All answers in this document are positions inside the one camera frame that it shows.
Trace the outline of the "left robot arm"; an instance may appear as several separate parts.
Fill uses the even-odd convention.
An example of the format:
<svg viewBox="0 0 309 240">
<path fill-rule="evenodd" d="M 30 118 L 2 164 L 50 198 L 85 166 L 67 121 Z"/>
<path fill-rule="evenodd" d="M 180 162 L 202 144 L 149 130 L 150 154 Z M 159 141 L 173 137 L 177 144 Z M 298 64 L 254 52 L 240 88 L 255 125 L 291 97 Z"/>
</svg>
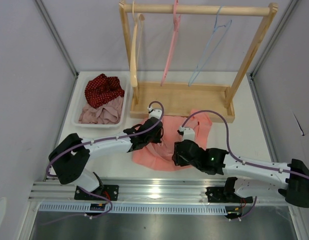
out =
<svg viewBox="0 0 309 240">
<path fill-rule="evenodd" d="M 100 177 L 86 169 L 91 159 L 141 150 L 150 143 L 158 144 L 163 136 L 163 123 L 151 117 L 143 124 L 125 129 L 116 136 L 90 141 L 77 133 L 68 135 L 48 156 L 50 167 L 62 185 L 74 184 L 84 189 L 92 200 L 103 195 Z"/>
</svg>

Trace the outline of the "salmon pink skirt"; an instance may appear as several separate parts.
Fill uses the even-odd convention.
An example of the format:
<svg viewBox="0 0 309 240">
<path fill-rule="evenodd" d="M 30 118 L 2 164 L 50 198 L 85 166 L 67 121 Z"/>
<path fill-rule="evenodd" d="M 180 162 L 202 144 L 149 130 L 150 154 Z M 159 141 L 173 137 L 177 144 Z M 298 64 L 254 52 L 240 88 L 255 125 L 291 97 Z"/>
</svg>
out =
<svg viewBox="0 0 309 240">
<path fill-rule="evenodd" d="M 161 143 L 150 143 L 144 148 L 134 151 L 132 161 L 155 171 L 174 172 L 190 168 L 189 165 L 176 166 L 172 160 L 174 144 L 182 139 L 177 130 L 186 119 L 186 117 L 181 116 L 165 115 L 162 119 L 163 137 Z M 198 113 L 185 126 L 194 130 L 196 144 L 205 149 L 212 125 L 213 123 L 207 113 Z"/>
</svg>

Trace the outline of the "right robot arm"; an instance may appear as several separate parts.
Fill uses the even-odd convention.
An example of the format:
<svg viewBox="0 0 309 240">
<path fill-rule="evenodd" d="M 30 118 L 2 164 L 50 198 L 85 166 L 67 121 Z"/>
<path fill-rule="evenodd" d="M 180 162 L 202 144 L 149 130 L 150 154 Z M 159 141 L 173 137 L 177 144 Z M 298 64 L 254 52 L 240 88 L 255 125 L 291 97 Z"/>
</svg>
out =
<svg viewBox="0 0 309 240">
<path fill-rule="evenodd" d="M 176 166 L 192 166 L 208 175 L 227 177 L 223 187 L 206 189 L 210 203 L 238 203 L 240 199 L 252 203 L 254 197 L 269 197 L 309 208 L 309 169 L 301 160 L 252 160 L 219 148 L 203 149 L 188 139 L 175 142 L 172 160 Z"/>
</svg>

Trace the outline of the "light blue wire hanger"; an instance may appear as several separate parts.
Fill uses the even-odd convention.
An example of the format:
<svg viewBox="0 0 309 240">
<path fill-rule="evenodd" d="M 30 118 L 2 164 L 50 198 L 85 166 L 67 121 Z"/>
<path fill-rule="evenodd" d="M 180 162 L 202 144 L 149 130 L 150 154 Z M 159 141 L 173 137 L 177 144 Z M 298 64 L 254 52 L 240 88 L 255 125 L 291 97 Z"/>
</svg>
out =
<svg viewBox="0 0 309 240">
<path fill-rule="evenodd" d="M 213 54 L 215 53 L 215 51 L 217 50 L 217 48 L 219 47 L 219 45 L 221 44 L 221 42 L 223 41 L 223 39 L 225 38 L 226 34 L 228 33 L 231 25 L 232 25 L 232 19 L 228 20 L 226 23 L 224 24 L 218 24 L 218 18 L 220 15 L 221 10 L 223 9 L 223 5 L 221 5 L 215 15 L 215 21 L 214 21 L 214 26 L 213 26 L 213 30 L 212 33 L 210 35 L 209 40 L 207 41 L 205 48 L 203 50 L 203 53 L 194 69 L 194 71 L 192 72 L 189 80 L 188 80 L 188 87 L 191 87 L 195 80 L 197 79 L 197 77 L 199 76 L 199 74 L 202 72 L 203 68 L 209 63 L 210 59 L 212 58 Z M 223 30 L 223 33 L 221 35 L 221 37 L 219 38 L 218 42 L 214 45 L 213 49 L 211 50 L 210 53 L 208 53 L 208 50 L 210 49 L 210 46 L 212 45 L 212 41 L 214 40 L 214 38 L 217 36 L 217 33 Z"/>
</svg>

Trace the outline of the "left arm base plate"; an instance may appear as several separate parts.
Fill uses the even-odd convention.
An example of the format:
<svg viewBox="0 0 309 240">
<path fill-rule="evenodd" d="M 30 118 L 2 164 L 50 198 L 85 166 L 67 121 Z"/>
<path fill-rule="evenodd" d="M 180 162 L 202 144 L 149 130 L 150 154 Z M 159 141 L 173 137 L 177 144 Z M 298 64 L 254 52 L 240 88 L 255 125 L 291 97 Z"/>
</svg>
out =
<svg viewBox="0 0 309 240">
<path fill-rule="evenodd" d="M 117 201 L 118 195 L 119 195 L 119 186 L 106 184 L 103 186 L 103 189 L 99 187 L 96 190 L 94 190 L 92 193 L 95 195 L 107 198 L 111 201 Z M 95 197 L 91 194 L 85 193 L 78 186 L 76 187 L 76 190 L 74 193 L 74 199 L 83 200 L 83 201 L 101 201 L 102 200 L 99 197 Z"/>
</svg>

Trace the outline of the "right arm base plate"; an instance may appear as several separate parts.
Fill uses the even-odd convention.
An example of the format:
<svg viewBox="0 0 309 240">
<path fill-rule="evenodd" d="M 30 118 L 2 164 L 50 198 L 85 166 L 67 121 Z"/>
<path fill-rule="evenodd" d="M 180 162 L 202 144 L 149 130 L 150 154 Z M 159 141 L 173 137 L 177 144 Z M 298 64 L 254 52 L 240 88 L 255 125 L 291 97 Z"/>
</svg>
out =
<svg viewBox="0 0 309 240">
<path fill-rule="evenodd" d="M 225 191 L 224 187 L 211 186 L 206 188 L 205 195 L 209 203 L 253 203 L 252 196 L 241 197 L 234 193 L 233 190 Z"/>
</svg>

